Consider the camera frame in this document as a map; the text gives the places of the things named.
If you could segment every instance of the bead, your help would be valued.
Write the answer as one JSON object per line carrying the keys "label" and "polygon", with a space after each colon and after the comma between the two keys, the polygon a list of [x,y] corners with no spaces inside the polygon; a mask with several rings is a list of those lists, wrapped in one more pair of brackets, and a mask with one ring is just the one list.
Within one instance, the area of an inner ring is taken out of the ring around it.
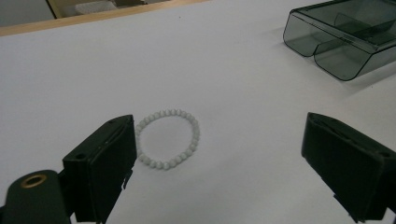
{"label": "bead", "polygon": [[154,168],[156,165],[157,165],[157,162],[156,162],[156,161],[151,161],[151,162],[149,163],[149,167],[151,167],[151,168]]}
{"label": "bead", "polygon": [[186,153],[186,155],[187,155],[188,157],[192,156],[192,151],[191,151],[191,149],[187,149],[184,153]]}
{"label": "bead", "polygon": [[170,161],[169,161],[169,166],[170,166],[170,167],[173,168],[173,167],[175,167],[176,165],[177,165],[177,164],[176,164],[176,161],[175,161],[175,160],[170,160]]}
{"label": "bead", "polygon": [[161,170],[163,168],[163,163],[161,161],[157,161],[157,163],[155,164],[155,168]]}
{"label": "bead", "polygon": [[163,163],[163,169],[164,170],[169,170],[169,162],[166,161],[166,162]]}
{"label": "bead", "polygon": [[191,151],[194,152],[194,151],[196,150],[195,145],[190,145],[190,146],[189,146],[189,150],[191,150]]}
{"label": "bead", "polygon": [[186,160],[186,159],[187,159],[187,155],[186,155],[185,152],[180,153],[179,157],[180,157],[182,160]]}
{"label": "bead", "polygon": [[180,156],[176,156],[176,157],[175,157],[175,161],[176,161],[177,164],[179,164],[179,163],[181,163],[183,160],[181,159]]}

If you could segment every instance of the translucent plastic box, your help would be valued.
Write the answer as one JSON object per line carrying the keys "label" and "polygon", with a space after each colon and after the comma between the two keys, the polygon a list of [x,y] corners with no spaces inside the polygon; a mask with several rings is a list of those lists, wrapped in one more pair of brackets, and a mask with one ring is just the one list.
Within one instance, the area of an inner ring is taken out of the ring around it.
{"label": "translucent plastic box", "polygon": [[348,81],[396,61],[396,0],[337,0],[290,12],[284,41]]}

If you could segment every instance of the white wall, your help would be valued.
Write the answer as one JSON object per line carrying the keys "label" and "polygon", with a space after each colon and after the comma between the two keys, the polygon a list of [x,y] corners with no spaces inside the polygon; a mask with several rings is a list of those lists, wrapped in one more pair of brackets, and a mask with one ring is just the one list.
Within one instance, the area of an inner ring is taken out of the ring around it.
{"label": "white wall", "polygon": [[0,26],[53,19],[46,0],[0,0]]}

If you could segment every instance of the brass screw hole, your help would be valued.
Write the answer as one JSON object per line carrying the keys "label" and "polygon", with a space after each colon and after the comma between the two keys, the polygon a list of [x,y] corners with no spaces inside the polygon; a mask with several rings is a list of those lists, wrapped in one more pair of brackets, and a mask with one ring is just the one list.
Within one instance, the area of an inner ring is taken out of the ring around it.
{"label": "brass screw hole", "polygon": [[31,175],[22,181],[21,186],[24,189],[34,188],[44,183],[46,179],[47,179],[46,175]]}

